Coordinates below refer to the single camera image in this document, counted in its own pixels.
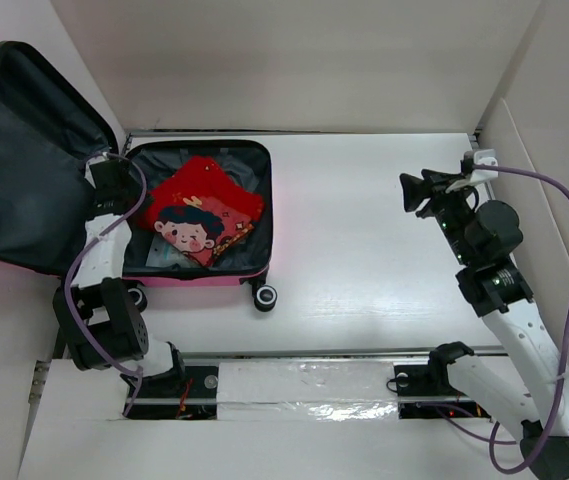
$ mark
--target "white wall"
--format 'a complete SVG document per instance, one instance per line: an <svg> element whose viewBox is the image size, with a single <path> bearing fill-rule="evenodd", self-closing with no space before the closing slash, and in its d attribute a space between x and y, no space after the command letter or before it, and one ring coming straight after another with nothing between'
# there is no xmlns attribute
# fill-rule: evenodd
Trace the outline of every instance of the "white wall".
<svg viewBox="0 0 569 480"><path fill-rule="evenodd" d="M569 187L569 2L545 1L529 37L481 144L497 148L504 165L535 169ZM559 340L569 294L569 204L530 180L501 178L495 190L520 212L525 243L516 256Z"/></svg>
<svg viewBox="0 0 569 480"><path fill-rule="evenodd" d="M0 0L0 41L38 48L114 128L123 130L48 0ZM0 265L0 479L17 477L35 360L50 357L57 324L51 300L58 282Z"/></svg>
<svg viewBox="0 0 569 480"><path fill-rule="evenodd" d="M127 128L471 132L539 0L53 0Z"/></svg>
<svg viewBox="0 0 569 480"><path fill-rule="evenodd" d="M122 146L124 131L49 0L0 0L2 40L21 40L37 48L108 121Z"/></svg>

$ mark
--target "white plastic cover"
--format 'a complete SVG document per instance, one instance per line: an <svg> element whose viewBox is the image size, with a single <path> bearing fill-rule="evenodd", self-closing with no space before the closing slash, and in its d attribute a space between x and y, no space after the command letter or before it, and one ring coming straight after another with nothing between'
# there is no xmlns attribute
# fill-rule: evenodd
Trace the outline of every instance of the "white plastic cover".
<svg viewBox="0 0 569 480"><path fill-rule="evenodd" d="M346 421L398 419L386 388L389 361L256 361L220 365L220 420Z"/></svg>

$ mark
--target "pink suitcase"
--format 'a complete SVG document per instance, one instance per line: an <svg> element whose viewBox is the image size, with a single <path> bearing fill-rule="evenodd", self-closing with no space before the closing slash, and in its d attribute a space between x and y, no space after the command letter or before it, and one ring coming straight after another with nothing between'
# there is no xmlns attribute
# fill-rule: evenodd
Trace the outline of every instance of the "pink suitcase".
<svg viewBox="0 0 569 480"><path fill-rule="evenodd" d="M84 180L92 154L117 153L106 121L33 47L0 44L0 261L63 276L85 241L93 190ZM268 311L277 294L266 285L273 241L271 159L256 142L173 141L138 146L126 156L152 189L192 156L212 157L265 209L252 233L208 268L147 266L154 233L133 228L124 275L143 308L148 286L252 286L255 306Z"/></svg>

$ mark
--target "red bag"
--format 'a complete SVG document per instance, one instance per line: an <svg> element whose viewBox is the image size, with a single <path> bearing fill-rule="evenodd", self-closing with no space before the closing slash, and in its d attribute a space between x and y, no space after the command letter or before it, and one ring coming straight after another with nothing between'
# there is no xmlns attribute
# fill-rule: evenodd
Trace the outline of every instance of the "red bag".
<svg viewBox="0 0 569 480"><path fill-rule="evenodd" d="M236 185L210 157L191 158L151 195L144 227L202 266L248 235L264 211L262 197Z"/></svg>

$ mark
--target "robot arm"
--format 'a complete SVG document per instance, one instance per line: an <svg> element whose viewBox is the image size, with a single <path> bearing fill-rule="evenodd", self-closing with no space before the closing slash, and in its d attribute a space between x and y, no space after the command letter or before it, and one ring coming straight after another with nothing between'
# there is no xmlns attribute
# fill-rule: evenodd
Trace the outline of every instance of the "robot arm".
<svg viewBox="0 0 569 480"><path fill-rule="evenodd" d="M423 170L423 179L401 175L404 208L416 211L419 218L436 218L464 266L456 276L464 298L504 345L528 391L504 382L460 343L438 347L431 352L423 376L404 380L464 392L507 428L527 457L551 412L560 352L543 325L533 292L510 259L523 240L516 212L496 200L475 207L467 202L475 186L497 174L475 170L478 164L495 166L495 152L466 154L461 174ZM564 388L551 437L531 465L539 478L569 478L569 368L562 379Z"/></svg>
<svg viewBox="0 0 569 480"><path fill-rule="evenodd" d="M109 362L91 345L73 317L71 307L79 312L90 334L122 366L135 371L142 368L142 389L179 389L184 381L184 363L170 343L159 342L147 330L140 311L122 278L124 254L131 240L131 229L122 221L106 234L107 228L121 219L142 194L130 176L130 164L122 158L103 154L86 163L86 180L95 188L93 208L86 222L86 245L98 239L85 252L71 281L69 300L59 288L53 307L60 330L73 362L80 370L105 369ZM94 311L104 308L108 319L91 323ZM131 383L131 378L123 376Z"/></svg>

